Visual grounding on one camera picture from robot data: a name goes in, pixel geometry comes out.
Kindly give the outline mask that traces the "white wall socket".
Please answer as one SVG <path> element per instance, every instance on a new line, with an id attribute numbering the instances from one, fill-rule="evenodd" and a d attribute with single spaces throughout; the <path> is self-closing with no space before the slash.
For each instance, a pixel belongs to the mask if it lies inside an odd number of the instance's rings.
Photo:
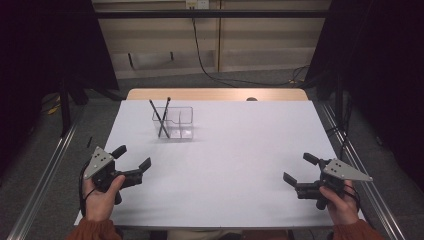
<path id="1" fill-rule="evenodd" d="M 185 0 L 185 4 L 189 10 L 207 10 L 210 7 L 209 0 Z"/>

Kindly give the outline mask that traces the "wooden table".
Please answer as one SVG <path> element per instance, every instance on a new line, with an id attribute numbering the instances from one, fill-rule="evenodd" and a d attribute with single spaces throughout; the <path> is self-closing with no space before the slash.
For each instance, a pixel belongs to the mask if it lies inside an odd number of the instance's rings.
<path id="1" fill-rule="evenodd" d="M 245 101 L 307 101 L 304 90 L 296 88 L 135 88 L 128 100 L 206 100 Z"/>

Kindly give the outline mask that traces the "clear plastic organizer box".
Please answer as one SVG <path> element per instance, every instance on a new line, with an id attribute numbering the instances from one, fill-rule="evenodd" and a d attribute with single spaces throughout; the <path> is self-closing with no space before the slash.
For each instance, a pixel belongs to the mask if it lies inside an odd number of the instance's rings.
<path id="1" fill-rule="evenodd" d="M 163 116 L 165 107 L 158 107 L 159 115 Z M 160 123 L 155 115 L 152 113 L 152 121 L 159 133 Z M 170 134 L 167 138 L 163 133 L 161 139 L 192 139 L 194 135 L 193 127 L 193 108 L 192 107 L 168 107 L 168 113 L 165 120 L 165 127 Z"/>

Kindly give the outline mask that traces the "person's right hand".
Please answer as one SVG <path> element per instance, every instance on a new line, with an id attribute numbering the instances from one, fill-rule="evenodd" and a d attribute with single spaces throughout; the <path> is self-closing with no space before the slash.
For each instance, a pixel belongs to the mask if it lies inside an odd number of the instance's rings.
<path id="1" fill-rule="evenodd" d="M 350 225 L 359 220 L 357 203 L 354 199 L 355 191 L 351 180 L 344 184 L 344 196 L 340 197 L 331 189 L 321 186 L 319 191 L 329 200 L 327 209 L 335 225 Z"/>

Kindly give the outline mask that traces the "person's left hand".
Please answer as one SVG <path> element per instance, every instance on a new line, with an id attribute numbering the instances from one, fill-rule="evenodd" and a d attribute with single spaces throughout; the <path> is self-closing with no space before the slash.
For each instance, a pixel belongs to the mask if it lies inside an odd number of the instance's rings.
<path id="1" fill-rule="evenodd" d="M 105 193 L 97 191 L 91 179 L 86 179 L 83 182 L 83 196 L 86 201 L 85 218 L 88 221 L 101 222 L 110 218 L 114 208 L 115 196 L 124 181 L 123 175 L 117 176 Z"/>

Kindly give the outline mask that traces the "black stand post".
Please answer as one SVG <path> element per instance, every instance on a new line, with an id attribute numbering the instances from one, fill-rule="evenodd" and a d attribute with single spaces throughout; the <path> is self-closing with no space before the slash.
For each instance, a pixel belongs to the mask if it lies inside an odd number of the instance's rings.
<path id="1" fill-rule="evenodd" d="M 66 88 L 66 82 L 64 79 L 62 79 L 60 82 L 59 93 L 60 93 L 60 106 L 61 106 L 61 114 L 62 114 L 61 136 L 64 137 L 71 127 L 69 97 L 68 97 L 68 91 Z"/>
<path id="2" fill-rule="evenodd" d="M 343 153 L 343 86 L 340 75 L 337 75 L 337 88 L 335 92 L 335 117 L 337 123 L 337 137 L 341 144 L 339 158 L 342 159 Z"/>

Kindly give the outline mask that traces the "black makeup brush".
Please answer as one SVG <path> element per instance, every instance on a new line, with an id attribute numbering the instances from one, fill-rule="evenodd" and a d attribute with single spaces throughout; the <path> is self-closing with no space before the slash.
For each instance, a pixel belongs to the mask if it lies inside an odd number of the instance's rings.
<path id="1" fill-rule="evenodd" d="M 168 107 L 169 107 L 170 101 L 171 101 L 171 98 L 167 97 L 166 105 L 165 105 L 165 108 L 164 108 L 164 111 L 163 111 L 163 116 L 160 120 L 160 129 L 159 129 L 159 133 L 158 133 L 159 138 L 162 136 L 163 133 L 165 134 L 165 136 L 167 138 L 170 138 L 170 135 L 169 135 L 169 133 L 168 133 L 166 127 L 165 127 L 165 120 L 166 120 L 166 117 L 167 117 Z"/>

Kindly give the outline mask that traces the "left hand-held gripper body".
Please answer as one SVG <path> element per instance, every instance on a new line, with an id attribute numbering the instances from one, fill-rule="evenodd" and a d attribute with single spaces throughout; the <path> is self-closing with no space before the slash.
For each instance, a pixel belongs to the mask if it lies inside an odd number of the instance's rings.
<path id="1" fill-rule="evenodd" d="M 100 192 L 106 192 L 112 181 L 119 175 L 125 177 L 121 188 L 128 188 L 142 183 L 143 174 L 139 169 L 129 171 L 118 171 L 115 167 L 115 160 L 111 153 L 106 152 L 100 147 L 96 147 L 88 165 L 84 167 L 82 177 L 91 179 L 95 189 Z"/>

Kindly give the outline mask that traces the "white table cover board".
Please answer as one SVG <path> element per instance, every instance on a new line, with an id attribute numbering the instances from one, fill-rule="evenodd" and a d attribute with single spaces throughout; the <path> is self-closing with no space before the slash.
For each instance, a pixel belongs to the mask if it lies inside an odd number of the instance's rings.
<path id="1" fill-rule="evenodd" d="M 152 165 L 142 184 L 122 190 L 112 219 L 141 228 L 327 227 L 313 200 L 284 182 L 319 177 L 304 153 L 335 153 L 310 101 L 190 101 L 194 135 L 161 139 L 147 101 L 122 102 L 105 149 L 125 145 L 119 170 Z"/>

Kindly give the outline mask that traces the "black horizontal metal bar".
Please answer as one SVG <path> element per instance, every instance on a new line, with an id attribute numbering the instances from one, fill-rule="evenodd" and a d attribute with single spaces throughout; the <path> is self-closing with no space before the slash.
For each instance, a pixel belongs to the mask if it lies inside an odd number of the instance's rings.
<path id="1" fill-rule="evenodd" d="M 136 18 L 326 18 L 327 10 L 140 10 L 97 11 L 101 19 Z"/>

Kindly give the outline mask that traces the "black curtain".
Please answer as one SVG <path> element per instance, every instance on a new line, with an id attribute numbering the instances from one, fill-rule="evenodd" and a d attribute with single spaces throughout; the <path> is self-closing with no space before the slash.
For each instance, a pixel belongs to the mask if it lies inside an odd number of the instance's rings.
<path id="1" fill-rule="evenodd" d="M 424 191 L 424 0 L 330 0 L 307 72 L 322 98 L 338 82 Z"/>
<path id="2" fill-rule="evenodd" d="M 92 0 L 0 0 L 0 176 L 41 112 L 66 89 L 118 88 Z"/>

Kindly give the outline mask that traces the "black pen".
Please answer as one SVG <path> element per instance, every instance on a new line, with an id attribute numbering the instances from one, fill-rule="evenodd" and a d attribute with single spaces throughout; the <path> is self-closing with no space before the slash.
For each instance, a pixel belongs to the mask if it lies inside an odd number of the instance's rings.
<path id="1" fill-rule="evenodd" d="M 154 113 L 155 113 L 155 115 L 156 115 L 159 123 L 160 123 L 160 120 L 161 120 L 162 117 L 159 115 L 159 112 L 158 112 L 156 106 L 154 105 L 154 103 L 153 103 L 153 101 L 151 99 L 149 99 L 149 103 L 150 103 L 150 105 L 151 105 L 151 107 L 152 107 L 152 109 L 153 109 L 153 111 L 154 111 Z"/>

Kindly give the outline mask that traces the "aluminium rail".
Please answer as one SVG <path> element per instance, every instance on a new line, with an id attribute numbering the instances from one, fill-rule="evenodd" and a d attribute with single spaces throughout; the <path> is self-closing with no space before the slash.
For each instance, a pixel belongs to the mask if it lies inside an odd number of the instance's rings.
<path id="1" fill-rule="evenodd" d="M 21 211 L 17 221 L 15 222 L 11 232 L 6 240 L 25 240 L 27 234 L 39 212 L 43 201 L 46 198 L 47 191 L 53 181 L 54 176 L 62 162 L 62 159 L 73 139 L 77 126 L 80 122 L 84 110 L 78 110 L 69 129 L 60 137 L 58 144 L 50 157 L 50 160 L 38 181 L 34 191 L 31 194 L 27 204 Z"/>
<path id="2" fill-rule="evenodd" d="M 341 145 L 341 155 L 346 157 L 348 163 L 352 164 L 358 170 L 367 173 L 361 158 L 359 157 L 353 144 L 347 137 L 347 134 L 341 131 L 336 124 L 336 116 L 334 110 L 328 103 L 322 105 L 322 110 L 325 113 L 328 123 L 335 127 L 335 136 Z M 373 182 L 362 182 L 361 187 L 365 192 L 366 198 L 369 200 L 374 212 L 378 216 L 379 222 L 385 229 L 385 233 L 390 240 L 406 240 L 400 226 L 398 225 L 392 211 L 384 201 L 382 195 Z"/>

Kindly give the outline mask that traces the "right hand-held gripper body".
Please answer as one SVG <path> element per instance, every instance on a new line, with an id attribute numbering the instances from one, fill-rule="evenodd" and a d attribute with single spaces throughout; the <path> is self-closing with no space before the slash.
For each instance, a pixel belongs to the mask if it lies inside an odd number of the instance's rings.
<path id="1" fill-rule="evenodd" d="M 299 199 L 314 199 L 316 207 L 319 210 L 324 210 L 329 202 L 325 198 L 319 188 L 325 186 L 337 195 L 344 195 L 344 184 L 346 180 L 372 182 L 373 178 L 351 165 L 337 159 L 324 160 L 320 159 L 320 163 L 316 165 L 321 173 L 319 179 L 313 183 L 298 183 L 294 187 Z"/>

